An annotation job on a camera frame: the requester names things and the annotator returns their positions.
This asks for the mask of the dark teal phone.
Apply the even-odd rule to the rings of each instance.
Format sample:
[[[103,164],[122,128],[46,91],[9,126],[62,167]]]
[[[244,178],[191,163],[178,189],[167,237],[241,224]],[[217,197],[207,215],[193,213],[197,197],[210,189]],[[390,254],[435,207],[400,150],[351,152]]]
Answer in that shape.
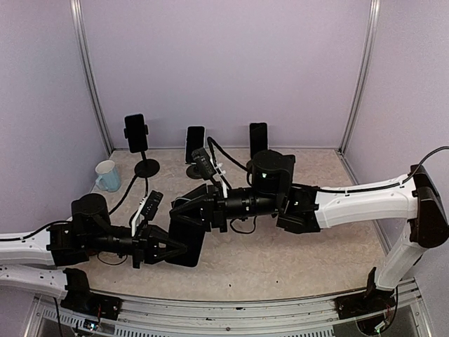
[[[125,139],[128,141],[131,153],[145,152],[148,150],[148,128],[142,114],[128,115],[124,118]]]

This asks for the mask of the plate phone stand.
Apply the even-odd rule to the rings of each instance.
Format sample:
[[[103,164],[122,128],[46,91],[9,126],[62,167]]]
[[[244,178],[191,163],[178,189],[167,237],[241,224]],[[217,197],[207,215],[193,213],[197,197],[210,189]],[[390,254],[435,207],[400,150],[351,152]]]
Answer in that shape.
[[[208,176],[206,169],[203,165],[191,164],[187,167],[186,174],[191,179],[202,179]]]

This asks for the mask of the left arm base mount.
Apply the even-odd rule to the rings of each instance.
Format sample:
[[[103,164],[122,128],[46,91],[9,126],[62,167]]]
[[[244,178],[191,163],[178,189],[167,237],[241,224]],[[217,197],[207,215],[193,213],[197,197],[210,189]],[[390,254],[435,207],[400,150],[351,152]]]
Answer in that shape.
[[[118,319],[122,300],[98,293],[68,292],[60,301],[63,308],[99,319]]]

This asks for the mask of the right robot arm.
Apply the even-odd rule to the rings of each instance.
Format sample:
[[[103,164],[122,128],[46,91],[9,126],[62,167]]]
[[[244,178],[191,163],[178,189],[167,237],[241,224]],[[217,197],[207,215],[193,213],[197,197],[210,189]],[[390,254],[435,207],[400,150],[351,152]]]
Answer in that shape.
[[[448,240],[440,194],[421,164],[379,183],[322,188],[293,182],[293,155],[263,150],[246,165],[248,187],[227,189],[212,184],[216,170],[204,150],[194,151],[193,158],[205,183],[172,204],[169,236],[186,248],[170,259],[175,265],[194,267],[205,233],[226,232],[236,219],[273,215],[279,228],[293,234],[365,220],[405,219],[403,234],[382,266],[370,272],[367,289],[358,297],[359,306],[372,312],[426,250]]]

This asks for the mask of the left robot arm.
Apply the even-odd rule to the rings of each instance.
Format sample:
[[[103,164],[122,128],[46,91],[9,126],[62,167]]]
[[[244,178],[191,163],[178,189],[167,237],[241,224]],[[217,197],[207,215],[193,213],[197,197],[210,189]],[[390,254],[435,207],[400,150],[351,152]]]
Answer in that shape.
[[[98,306],[86,273],[77,269],[92,253],[128,256],[133,267],[153,265],[186,252],[157,225],[150,224],[163,194],[153,191],[138,209],[139,225],[111,223],[106,199],[90,193],[72,202],[72,217],[57,220],[30,233],[1,236],[1,283],[34,293],[69,300],[83,312]]]

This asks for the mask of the black phone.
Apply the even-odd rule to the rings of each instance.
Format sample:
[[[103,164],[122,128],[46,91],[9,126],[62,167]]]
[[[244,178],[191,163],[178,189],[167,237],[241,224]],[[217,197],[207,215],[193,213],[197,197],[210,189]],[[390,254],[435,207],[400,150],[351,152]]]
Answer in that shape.
[[[169,225],[168,233],[170,239],[187,245],[187,252],[181,256],[167,259],[166,262],[184,267],[196,267],[201,255],[206,231],[192,227],[181,228],[178,226],[170,229]]]

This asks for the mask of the blue case phone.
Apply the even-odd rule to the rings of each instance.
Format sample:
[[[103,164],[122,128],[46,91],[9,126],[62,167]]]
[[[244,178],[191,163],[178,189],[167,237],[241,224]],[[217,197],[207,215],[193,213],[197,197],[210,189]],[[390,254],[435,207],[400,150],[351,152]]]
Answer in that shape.
[[[185,163],[193,164],[192,152],[204,146],[206,129],[204,126],[189,126],[185,142]]]

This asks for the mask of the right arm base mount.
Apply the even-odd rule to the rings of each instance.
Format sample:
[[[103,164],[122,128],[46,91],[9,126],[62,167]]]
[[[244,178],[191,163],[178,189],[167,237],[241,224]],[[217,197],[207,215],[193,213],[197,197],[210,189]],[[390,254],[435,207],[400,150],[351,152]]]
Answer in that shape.
[[[362,293],[340,296],[334,302],[340,320],[381,312],[396,305],[396,300],[391,295],[366,299]]]

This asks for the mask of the black clamp phone stand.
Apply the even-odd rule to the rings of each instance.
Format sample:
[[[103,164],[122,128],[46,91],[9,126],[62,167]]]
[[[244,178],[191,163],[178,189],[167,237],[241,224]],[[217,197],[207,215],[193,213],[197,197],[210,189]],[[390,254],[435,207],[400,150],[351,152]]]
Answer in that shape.
[[[155,159],[148,159],[146,151],[148,148],[147,136],[149,135],[148,125],[142,114],[125,116],[124,137],[128,141],[130,153],[140,153],[142,160],[134,168],[135,175],[139,178],[151,178],[160,170],[160,164]]]

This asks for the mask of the clear case phone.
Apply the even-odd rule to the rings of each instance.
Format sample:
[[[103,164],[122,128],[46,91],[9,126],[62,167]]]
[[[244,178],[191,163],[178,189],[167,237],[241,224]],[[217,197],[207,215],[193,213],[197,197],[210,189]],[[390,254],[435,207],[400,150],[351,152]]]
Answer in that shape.
[[[250,158],[268,149],[268,132],[265,122],[250,123]]]

